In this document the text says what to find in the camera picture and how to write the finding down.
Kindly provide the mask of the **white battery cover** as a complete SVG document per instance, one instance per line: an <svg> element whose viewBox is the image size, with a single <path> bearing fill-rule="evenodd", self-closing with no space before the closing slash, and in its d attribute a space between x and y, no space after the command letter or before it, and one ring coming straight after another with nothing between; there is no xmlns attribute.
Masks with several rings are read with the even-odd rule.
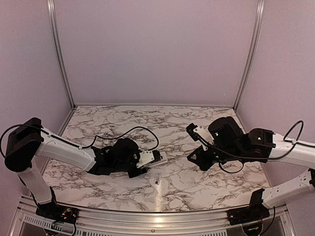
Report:
<svg viewBox="0 0 315 236"><path fill-rule="evenodd" d="M156 173L154 184L159 185L160 180L161 180L161 173Z"/></svg>

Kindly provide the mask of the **white remote control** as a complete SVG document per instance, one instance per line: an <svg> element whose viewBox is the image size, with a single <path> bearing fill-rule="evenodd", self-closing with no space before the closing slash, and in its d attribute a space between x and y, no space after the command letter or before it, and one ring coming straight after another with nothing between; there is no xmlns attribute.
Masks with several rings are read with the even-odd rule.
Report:
<svg viewBox="0 0 315 236"><path fill-rule="evenodd" d="M153 165L160 165L160 164L164 164L168 161L166 152L161 152L160 156L157 158L157 160L154 160L154 162L152 163Z"/></svg>

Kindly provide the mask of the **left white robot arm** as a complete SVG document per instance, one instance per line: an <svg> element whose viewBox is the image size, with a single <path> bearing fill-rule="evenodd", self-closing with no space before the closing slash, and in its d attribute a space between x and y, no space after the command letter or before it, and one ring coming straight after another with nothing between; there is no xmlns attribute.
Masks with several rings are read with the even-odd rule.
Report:
<svg viewBox="0 0 315 236"><path fill-rule="evenodd" d="M33 163L34 157L55 159L91 175L125 172L130 178L146 173L146 165L155 159L152 150L141 151L129 138L118 139L114 145L103 148L83 147L45 129L38 118L6 129L1 138L5 135L8 135L6 149L0 151L5 166L18 175L38 208L52 219L62 215L62 207L56 203L54 191Z"/></svg>

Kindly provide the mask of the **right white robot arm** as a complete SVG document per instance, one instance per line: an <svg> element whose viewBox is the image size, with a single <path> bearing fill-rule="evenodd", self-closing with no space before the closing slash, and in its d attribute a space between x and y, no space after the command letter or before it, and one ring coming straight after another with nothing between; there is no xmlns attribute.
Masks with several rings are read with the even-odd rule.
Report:
<svg viewBox="0 0 315 236"><path fill-rule="evenodd" d="M201 143L187 159L202 171L215 164L221 168L232 161L242 164L284 162L307 168L280 185L254 191L249 206L244 209L248 220L255 220L263 212L263 207L272 208L315 190L315 146L312 143L300 143L298 139L289 139L262 128L244 133L233 117L219 118L208 129L191 123L186 131L194 141Z"/></svg>

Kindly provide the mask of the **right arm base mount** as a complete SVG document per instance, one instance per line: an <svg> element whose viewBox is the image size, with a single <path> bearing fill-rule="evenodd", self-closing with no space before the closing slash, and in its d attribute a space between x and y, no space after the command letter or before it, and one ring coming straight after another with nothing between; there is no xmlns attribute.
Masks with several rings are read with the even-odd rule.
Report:
<svg viewBox="0 0 315 236"><path fill-rule="evenodd" d="M259 221L270 216L269 209L262 204L239 207L227 211L227 218L230 225L238 225Z"/></svg>

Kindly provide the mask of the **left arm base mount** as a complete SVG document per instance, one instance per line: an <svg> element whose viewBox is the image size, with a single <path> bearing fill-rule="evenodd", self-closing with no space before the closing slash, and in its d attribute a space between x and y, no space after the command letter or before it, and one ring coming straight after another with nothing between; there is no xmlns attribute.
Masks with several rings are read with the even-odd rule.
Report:
<svg viewBox="0 0 315 236"><path fill-rule="evenodd" d="M36 214L44 218L54 220L55 222L65 222L75 224L77 221L79 209L68 206L53 206L38 208Z"/></svg>

